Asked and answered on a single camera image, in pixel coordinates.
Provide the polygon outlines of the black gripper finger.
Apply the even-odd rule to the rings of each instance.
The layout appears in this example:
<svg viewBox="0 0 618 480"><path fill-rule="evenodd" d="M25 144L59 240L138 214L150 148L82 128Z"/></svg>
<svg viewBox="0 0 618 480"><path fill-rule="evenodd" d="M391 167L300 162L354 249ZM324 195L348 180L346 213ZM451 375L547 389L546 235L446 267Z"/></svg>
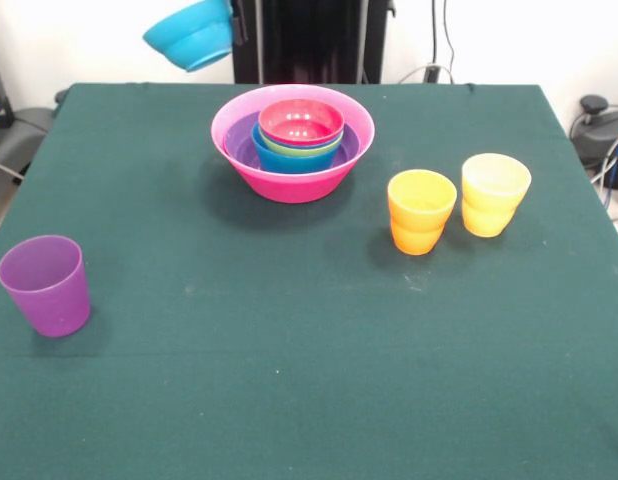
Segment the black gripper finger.
<svg viewBox="0 0 618 480"><path fill-rule="evenodd" d="M231 23L233 30L233 43L236 46L244 46L248 42L248 29L244 13L243 0L231 0Z"/></svg>

